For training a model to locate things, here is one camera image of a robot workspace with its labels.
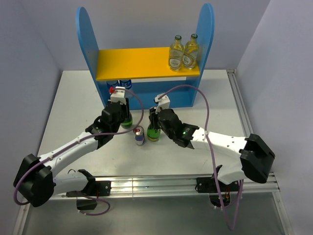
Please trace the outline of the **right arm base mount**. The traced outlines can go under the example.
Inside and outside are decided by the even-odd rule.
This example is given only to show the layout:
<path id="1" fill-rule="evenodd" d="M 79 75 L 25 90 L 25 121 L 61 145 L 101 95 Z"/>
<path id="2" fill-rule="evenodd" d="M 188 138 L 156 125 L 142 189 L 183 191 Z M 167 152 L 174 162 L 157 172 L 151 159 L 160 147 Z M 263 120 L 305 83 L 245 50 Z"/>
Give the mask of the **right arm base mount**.
<path id="1" fill-rule="evenodd" d="M 232 205 L 234 202 L 231 199 L 230 193 L 239 192 L 240 182 L 235 181 L 229 185 L 225 185 L 224 183 L 219 182 L 219 186 L 220 186 L 224 206 L 227 207 L 227 206 Z M 198 193 L 208 193 L 210 202 L 214 208 L 221 207 L 220 197 L 218 196 L 218 191 L 217 191 L 217 186 L 215 184 L 214 176 L 196 178 L 195 190 Z"/>

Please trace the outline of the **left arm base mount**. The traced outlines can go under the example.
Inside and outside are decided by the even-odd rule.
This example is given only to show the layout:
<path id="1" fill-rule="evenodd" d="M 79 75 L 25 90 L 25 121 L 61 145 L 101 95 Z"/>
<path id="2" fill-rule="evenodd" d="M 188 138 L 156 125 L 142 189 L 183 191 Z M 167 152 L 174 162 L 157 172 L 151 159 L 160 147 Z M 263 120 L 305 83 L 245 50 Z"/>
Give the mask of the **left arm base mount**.
<path id="1" fill-rule="evenodd" d="M 111 181 L 108 180 L 101 180 L 95 181 L 93 186 L 90 186 L 87 189 L 82 191 L 70 191 L 66 193 L 66 197 L 83 197 L 83 199 L 76 200 L 76 208 L 78 212 L 89 215 L 89 216 L 96 216 L 96 215 L 103 215 L 107 213 L 111 205 L 108 201 L 103 199 L 104 196 L 109 196 L 111 192 Z M 96 209 L 98 203 L 104 203 L 107 205 L 107 208 L 103 212 L 99 213 L 91 213 Z"/>

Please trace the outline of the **clear Chang bottle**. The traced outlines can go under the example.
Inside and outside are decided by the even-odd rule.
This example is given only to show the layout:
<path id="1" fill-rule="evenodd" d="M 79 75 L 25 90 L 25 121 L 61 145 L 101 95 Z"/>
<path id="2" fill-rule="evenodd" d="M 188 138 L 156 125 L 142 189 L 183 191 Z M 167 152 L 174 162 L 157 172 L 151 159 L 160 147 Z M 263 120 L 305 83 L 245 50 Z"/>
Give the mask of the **clear Chang bottle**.
<path id="1" fill-rule="evenodd" d="M 182 65 L 182 58 L 184 53 L 184 46 L 181 43 L 182 37 L 180 35 L 175 36 L 175 41 L 169 47 L 169 68 L 173 71 L 178 71 Z"/>
<path id="2" fill-rule="evenodd" d="M 197 57 L 199 53 L 199 44 L 197 42 L 198 35 L 192 34 L 190 40 L 186 43 L 184 47 L 183 54 L 183 66 L 186 69 L 193 69 L 197 63 Z"/>

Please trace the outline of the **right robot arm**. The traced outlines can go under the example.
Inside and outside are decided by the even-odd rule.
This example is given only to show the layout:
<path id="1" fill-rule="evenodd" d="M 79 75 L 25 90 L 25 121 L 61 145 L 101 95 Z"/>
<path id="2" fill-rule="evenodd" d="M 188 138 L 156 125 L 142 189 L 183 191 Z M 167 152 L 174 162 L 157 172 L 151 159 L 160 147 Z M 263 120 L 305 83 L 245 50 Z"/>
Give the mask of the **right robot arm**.
<path id="1" fill-rule="evenodd" d="M 243 179 L 260 184 L 267 182 L 275 154 L 260 136 L 235 137 L 206 132 L 196 125 L 181 122 L 173 109 L 153 107 L 149 110 L 149 120 L 180 147 L 213 150 L 234 160 L 215 167 L 217 176 L 211 180 L 215 190 L 224 190 L 229 184 Z"/>

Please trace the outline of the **green Perrier bottle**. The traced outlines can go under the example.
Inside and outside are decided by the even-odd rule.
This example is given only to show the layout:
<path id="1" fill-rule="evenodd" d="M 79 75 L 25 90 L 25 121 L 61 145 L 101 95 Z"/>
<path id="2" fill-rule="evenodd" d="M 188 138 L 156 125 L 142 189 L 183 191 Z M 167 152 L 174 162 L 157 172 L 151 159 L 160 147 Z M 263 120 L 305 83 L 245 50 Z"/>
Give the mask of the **green Perrier bottle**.
<path id="1" fill-rule="evenodd" d="M 147 137 L 148 137 L 148 140 L 150 140 L 150 141 L 153 141 L 153 142 L 158 141 L 160 138 L 160 133 L 161 133 L 161 129 L 160 129 L 159 125 L 158 125 L 157 129 L 147 128 Z"/>
<path id="2" fill-rule="evenodd" d="M 124 122 L 121 123 L 123 129 L 131 129 L 133 125 L 133 116 L 130 111 L 128 111 L 127 117 L 124 119 Z"/>

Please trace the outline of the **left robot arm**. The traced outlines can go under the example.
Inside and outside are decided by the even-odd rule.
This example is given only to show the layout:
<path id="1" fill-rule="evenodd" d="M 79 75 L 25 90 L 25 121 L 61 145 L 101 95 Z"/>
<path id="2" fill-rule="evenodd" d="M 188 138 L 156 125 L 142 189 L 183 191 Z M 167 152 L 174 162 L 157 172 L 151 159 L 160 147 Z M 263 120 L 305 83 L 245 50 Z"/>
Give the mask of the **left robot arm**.
<path id="1" fill-rule="evenodd" d="M 111 141 L 129 117 L 128 98 L 109 99 L 101 115 L 74 140 L 39 157 L 33 154 L 24 157 L 13 183 L 15 203 L 23 204 L 17 199 L 18 193 L 26 199 L 25 204 L 34 207 L 63 192 L 92 195 L 96 191 L 96 179 L 88 171 L 79 169 L 64 177 L 58 174 L 82 156 Z"/>

